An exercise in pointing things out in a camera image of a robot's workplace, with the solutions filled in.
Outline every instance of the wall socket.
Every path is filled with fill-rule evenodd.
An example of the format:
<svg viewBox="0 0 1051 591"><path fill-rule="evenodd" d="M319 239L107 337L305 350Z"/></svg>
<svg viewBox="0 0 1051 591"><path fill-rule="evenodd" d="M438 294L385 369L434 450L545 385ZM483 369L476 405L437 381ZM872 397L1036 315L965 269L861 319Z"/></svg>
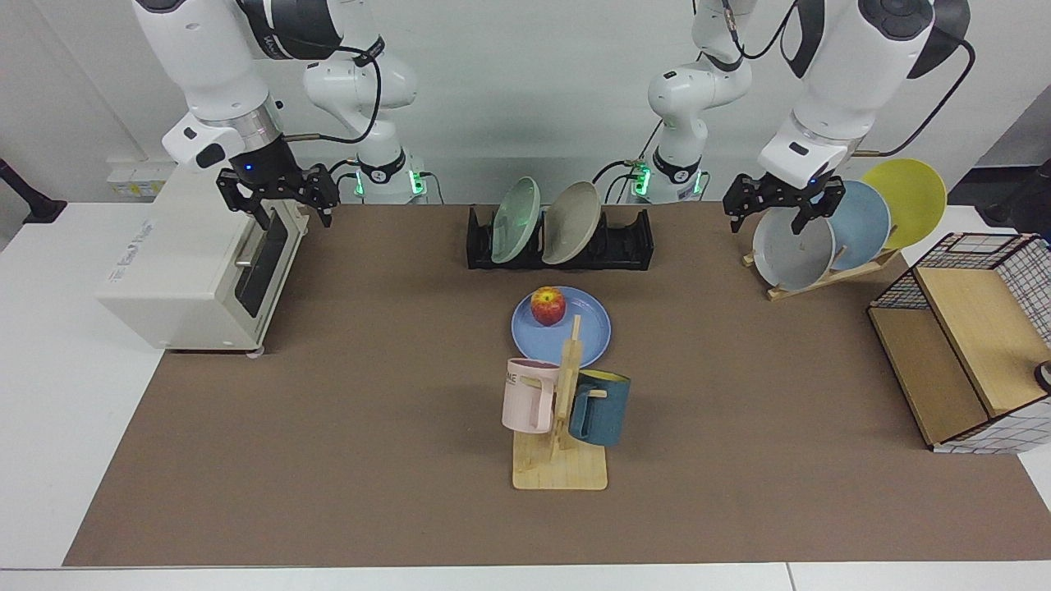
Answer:
<svg viewBox="0 0 1051 591"><path fill-rule="evenodd" d="M174 162L111 163L106 179L114 195L132 201L152 201L176 170Z"/></svg>

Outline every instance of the plate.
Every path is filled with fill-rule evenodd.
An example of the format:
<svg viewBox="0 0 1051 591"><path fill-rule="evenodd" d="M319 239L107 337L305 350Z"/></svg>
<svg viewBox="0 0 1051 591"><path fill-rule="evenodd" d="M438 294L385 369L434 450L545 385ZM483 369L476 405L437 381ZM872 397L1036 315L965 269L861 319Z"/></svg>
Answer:
<svg viewBox="0 0 1051 591"><path fill-rule="evenodd" d="M945 181L926 162L891 160L872 167L861 180L880 191L890 208L897 229L887 240L887 248L905 248L927 238L945 215Z"/></svg>
<svg viewBox="0 0 1051 591"><path fill-rule="evenodd" d="M836 254L836 235L828 220L818 218L797 236L791 232L797 213L795 207L767 210L751 241L759 274L786 291L799 291L817 283L832 266Z"/></svg>
<svg viewBox="0 0 1051 591"><path fill-rule="evenodd" d="M562 320L552 326L537 322L529 305L531 291L511 315L511 335L522 355L558 365L562 362L562 345L573 334L573 317L580 314L580 340L584 345L580 367L588 367L610 346L613 333L610 314L591 293L575 287L557 287L565 298Z"/></svg>
<svg viewBox="0 0 1051 591"><path fill-rule="evenodd" d="M522 177L500 202L493 218L493 262L502 265L526 248L540 218L540 187Z"/></svg>
<svg viewBox="0 0 1051 591"><path fill-rule="evenodd" d="M601 217L602 201L595 185L570 185L543 215L543 262L560 265L579 254Z"/></svg>
<svg viewBox="0 0 1051 591"><path fill-rule="evenodd" d="M846 271L871 261L890 236L890 209L880 191L861 181L845 181L847 192L828 219L836 235L836 251L846 247L832 269Z"/></svg>

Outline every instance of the pink mug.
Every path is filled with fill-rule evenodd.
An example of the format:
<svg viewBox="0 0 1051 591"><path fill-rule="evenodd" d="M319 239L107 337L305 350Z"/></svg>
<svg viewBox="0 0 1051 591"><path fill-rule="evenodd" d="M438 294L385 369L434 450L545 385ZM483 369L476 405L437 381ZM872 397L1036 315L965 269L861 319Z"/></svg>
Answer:
<svg viewBox="0 0 1051 591"><path fill-rule="evenodd" d="M557 365L531 359L509 360L503 426L522 433L550 431L557 381Z"/></svg>

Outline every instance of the mug handle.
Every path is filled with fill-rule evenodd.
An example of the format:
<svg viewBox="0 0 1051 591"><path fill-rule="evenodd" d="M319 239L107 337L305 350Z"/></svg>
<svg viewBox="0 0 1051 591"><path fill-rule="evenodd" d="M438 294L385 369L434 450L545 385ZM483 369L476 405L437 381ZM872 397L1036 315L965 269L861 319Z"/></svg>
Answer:
<svg viewBox="0 0 1051 591"><path fill-rule="evenodd" d="M540 406L540 401L550 400L555 396L555 381L548 378L533 378L533 380L540 382L540 395L533 399L533 409L530 412L530 425L534 429L539 429L540 415L543 412L543 407Z"/></svg>
<svg viewBox="0 0 1051 591"><path fill-rule="evenodd" d="M607 399L610 398L610 392L605 390L589 390L588 395L584 396L580 402L583 404L583 408L580 409L580 413L583 415L580 419L580 436L586 437L589 434L588 426L591 424L588 421L588 415L591 414L591 400L592 399Z"/></svg>

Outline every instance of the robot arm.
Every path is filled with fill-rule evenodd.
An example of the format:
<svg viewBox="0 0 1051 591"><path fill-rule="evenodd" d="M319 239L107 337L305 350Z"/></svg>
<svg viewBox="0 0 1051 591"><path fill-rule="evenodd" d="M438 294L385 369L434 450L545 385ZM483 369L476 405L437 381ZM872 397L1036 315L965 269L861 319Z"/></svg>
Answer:
<svg viewBox="0 0 1051 591"><path fill-rule="evenodd" d="M756 0L733 0L739 27L747 23ZM693 27L698 60L669 69L650 83L650 106L661 118L656 149L647 155L644 175L634 193L651 203L691 197L696 189L708 129L701 113L729 104L751 87L751 65L734 45L721 0L697 6Z"/></svg>
<svg viewBox="0 0 1051 591"><path fill-rule="evenodd" d="M746 216L768 207L799 207L797 233L834 212L844 193L836 168L909 78L933 22L934 0L848 0L825 20L803 95L760 154L766 175L740 175L723 199L735 232Z"/></svg>
<svg viewBox="0 0 1051 591"><path fill-rule="evenodd" d="M294 199L317 210L328 226L331 210L339 203L338 189L324 165L302 169L296 164L269 89L255 72L246 37L254 37L271 59L324 60L307 68L308 93L359 134L350 143L359 144L363 169L375 163L390 170L397 167L399 155L404 166L406 158L393 124L386 118L379 121L377 114L375 124L369 125L360 111L380 96L378 60L389 67L385 73L390 89L380 101L388 107L412 102L415 77L396 58L385 55L364 0L132 2L153 53L182 88L189 107L165 135L164 147L177 162L195 170L228 160L232 169L222 170L217 185L231 210L252 213L267 227L262 200ZM250 26L247 33L246 24ZM365 48L344 59L339 52L345 43ZM371 79L363 74L370 65L375 73ZM315 72L341 75L316 77ZM376 184L408 195L416 189L408 178L403 183ZM239 185L248 188L250 197Z"/></svg>

